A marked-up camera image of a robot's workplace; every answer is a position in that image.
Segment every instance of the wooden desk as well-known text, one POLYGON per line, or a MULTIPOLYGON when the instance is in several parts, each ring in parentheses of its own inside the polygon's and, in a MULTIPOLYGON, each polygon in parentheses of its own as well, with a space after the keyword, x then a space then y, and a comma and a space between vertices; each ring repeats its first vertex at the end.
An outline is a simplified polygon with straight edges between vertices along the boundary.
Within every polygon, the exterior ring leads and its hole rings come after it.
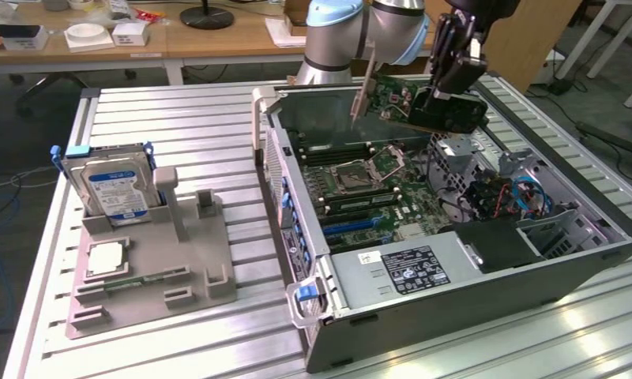
MULTIPOLYGON (((165 11, 161 4, 149 4, 141 9, 165 11)), ((39 51, 6 51, 3 47, 0 47, 0 64, 7 65, 24 61, 36 64, 65 61, 130 60, 134 59, 135 54, 163 54, 167 50, 166 27, 163 24, 155 23, 147 26, 149 43, 143 47, 114 47, 113 49, 70 53, 62 31, 70 26, 70 20, 83 17, 85 12, 81 10, 49 12, 40 3, 22 3, 16 11, 26 23, 43 25, 53 34, 49 34, 46 46, 39 51)))
MULTIPOLYGON (((229 28, 205 31, 185 26, 179 12, 195 4, 139 4, 143 10, 165 12, 167 25, 149 25, 150 39, 145 47, 114 47, 113 49, 70 53, 62 36, 69 20, 79 18, 82 11, 66 10, 47 12, 40 3, 22 3, 18 13, 24 22, 42 24, 57 31, 49 36, 47 45, 40 51, 6 51, 0 48, 0 73, 45 73, 58 71, 85 71, 95 69, 133 69, 162 67, 170 84, 182 84, 183 66, 234 63, 298 62, 303 49, 282 49, 273 45, 263 19, 266 13, 282 17, 279 6, 266 3, 229 6, 222 5, 234 15, 229 28)), ((427 55, 433 41, 433 27, 419 55, 427 55)))

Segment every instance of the metal slotted table surface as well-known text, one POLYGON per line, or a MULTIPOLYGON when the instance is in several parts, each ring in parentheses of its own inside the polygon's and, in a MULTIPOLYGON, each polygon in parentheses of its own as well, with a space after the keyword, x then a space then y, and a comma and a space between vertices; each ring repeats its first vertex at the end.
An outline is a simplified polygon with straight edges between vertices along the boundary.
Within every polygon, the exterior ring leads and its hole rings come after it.
MULTIPOLYGON (((632 218, 626 183, 502 80, 481 82, 632 218)), ((67 340, 82 206, 58 180, 4 377, 632 377, 632 258, 554 304, 303 372, 251 161, 250 91, 270 84, 282 82, 107 89, 81 100, 70 144, 151 141, 157 165, 177 167, 178 196, 213 188, 222 198, 238 300, 67 340)), ((488 116, 508 148, 524 148, 500 116, 488 116)))

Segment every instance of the blue pcie slot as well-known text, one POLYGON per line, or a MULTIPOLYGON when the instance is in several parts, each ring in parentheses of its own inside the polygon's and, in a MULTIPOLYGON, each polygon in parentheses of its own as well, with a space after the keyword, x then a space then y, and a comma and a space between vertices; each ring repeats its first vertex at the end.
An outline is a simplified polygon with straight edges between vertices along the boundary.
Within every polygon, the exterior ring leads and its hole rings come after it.
POLYGON ((334 227, 323 228, 323 235, 335 235, 337 233, 345 233, 347 231, 361 231, 362 229, 369 229, 374 227, 378 223, 378 217, 359 221, 357 223, 347 223, 346 225, 337 225, 334 227))

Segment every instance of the power supply label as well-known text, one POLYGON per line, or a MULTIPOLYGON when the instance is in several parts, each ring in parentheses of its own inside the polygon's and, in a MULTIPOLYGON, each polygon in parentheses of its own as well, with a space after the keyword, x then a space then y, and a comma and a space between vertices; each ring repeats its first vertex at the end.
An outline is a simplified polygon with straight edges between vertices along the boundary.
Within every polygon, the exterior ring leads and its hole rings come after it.
POLYGON ((411 294, 449 283, 449 278, 429 246, 381 256, 395 291, 411 294))

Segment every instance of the desk lamp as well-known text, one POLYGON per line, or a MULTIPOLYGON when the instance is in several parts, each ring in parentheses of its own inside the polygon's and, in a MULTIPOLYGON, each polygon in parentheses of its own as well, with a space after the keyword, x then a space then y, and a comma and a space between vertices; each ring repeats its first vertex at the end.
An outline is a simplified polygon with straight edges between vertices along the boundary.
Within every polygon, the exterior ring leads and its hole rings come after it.
POLYGON ((186 26, 213 30, 226 28, 233 24, 233 15, 227 10, 207 6, 207 0, 201 0, 201 5, 179 13, 179 21, 186 26))

